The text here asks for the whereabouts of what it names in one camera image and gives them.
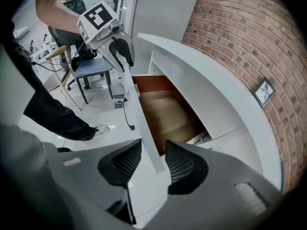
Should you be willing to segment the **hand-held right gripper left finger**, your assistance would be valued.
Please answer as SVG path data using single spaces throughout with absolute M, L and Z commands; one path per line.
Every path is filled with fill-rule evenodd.
M 141 161 L 141 139 L 63 153 L 44 143 L 44 150 L 72 229 L 134 228 L 128 183 Z

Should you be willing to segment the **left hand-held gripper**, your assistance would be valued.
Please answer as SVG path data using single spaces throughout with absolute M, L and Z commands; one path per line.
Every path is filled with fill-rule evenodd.
M 135 54 L 132 38 L 121 31 L 122 24 L 118 21 L 118 15 L 104 1 L 79 16 L 78 29 L 86 46 L 92 50 L 99 48 L 103 58 L 117 71 L 124 72 L 117 53 L 133 67 Z M 104 45 L 109 39 L 112 42 Z

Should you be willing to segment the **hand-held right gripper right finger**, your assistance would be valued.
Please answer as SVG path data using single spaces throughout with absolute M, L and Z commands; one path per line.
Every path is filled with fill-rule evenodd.
M 262 175 L 228 154 L 167 140 L 165 161 L 171 185 L 148 230 L 252 230 L 282 198 Z

